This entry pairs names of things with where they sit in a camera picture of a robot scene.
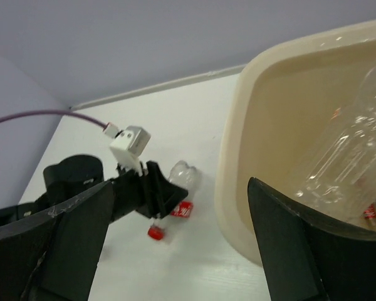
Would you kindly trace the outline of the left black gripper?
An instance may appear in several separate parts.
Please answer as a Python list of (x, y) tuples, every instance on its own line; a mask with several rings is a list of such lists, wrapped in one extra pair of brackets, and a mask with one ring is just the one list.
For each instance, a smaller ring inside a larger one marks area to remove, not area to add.
[(162, 219), (188, 197), (188, 190), (169, 182), (154, 161), (147, 162), (147, 170), (142, 175), (122, 166), (117, 166), (116, 170), (118, 176), (111, 178), (112, 223), (133, 211), (148, 219)]

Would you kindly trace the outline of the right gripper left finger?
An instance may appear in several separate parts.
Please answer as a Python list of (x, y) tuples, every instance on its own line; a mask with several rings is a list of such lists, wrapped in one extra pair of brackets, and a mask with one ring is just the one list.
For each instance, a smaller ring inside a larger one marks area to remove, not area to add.
[(0, 300), (88, 300), (112, 209), (103, 182), (0, 226)]

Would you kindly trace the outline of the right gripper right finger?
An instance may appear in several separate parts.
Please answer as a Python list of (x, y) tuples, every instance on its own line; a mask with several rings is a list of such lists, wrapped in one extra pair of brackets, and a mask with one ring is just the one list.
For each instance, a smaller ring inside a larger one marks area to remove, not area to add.
[(376, 300), (376, 231), (331, 218), (254, 177), (248, 202), (271, 300)]

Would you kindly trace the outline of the clear white cap bottle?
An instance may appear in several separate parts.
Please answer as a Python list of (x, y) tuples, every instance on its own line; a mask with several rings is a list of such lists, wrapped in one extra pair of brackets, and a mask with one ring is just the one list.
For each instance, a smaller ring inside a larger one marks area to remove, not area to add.
[(348, 223), (376, 201), (376, 60), (354, 102), (341, 109), (295, 167), (293, 195)]

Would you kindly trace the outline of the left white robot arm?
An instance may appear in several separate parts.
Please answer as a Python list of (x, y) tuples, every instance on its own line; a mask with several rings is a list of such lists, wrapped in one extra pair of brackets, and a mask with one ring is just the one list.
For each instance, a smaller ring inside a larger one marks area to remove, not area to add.
[[(117, 177), (108, 179), (115, 197), (111, 222), (136, 211), (148, 219), (164, 218), (188, 197), (188, 190), (171, 183), (154, 161), (140, 176), (137, 171), (118, 164)], [(60, 204), (105, 182), (103, 164), (95, 156), (75, 155), (43, 171), (46, 192), (37, 200), (0, 209), (0, 226)]]

